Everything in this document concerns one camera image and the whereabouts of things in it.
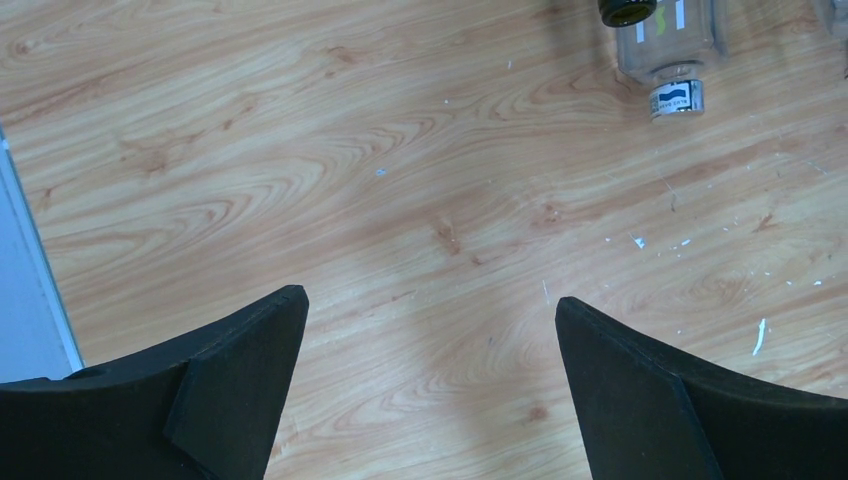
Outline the dark green wine bottle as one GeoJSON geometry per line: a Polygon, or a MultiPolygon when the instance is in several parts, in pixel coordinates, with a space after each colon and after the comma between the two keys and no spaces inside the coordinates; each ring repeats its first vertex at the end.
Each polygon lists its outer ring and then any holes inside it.
{"type": "Polygon", "coordinates": [[[598,0],[602,23],[610,28],[624,28],[649,18],[657,8],[657,0],[598,0]]]}

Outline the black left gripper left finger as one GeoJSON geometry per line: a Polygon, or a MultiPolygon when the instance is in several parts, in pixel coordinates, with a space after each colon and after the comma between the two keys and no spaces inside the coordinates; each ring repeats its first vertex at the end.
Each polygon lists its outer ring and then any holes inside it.
{"type": "Polygon", "coordinates": [[[2,477],[262,478],[308,309],[289,285],[64,379],[3,384],[2,477]]]}

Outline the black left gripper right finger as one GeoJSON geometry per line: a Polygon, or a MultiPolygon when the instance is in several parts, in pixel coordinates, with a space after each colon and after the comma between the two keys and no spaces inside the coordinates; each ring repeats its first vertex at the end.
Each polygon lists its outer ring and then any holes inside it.
{"type": "Polygon", "coordinates": [[[843,479],[844,399],[762,381],[575,297],[556,331],[595,479],[843,479]]]}

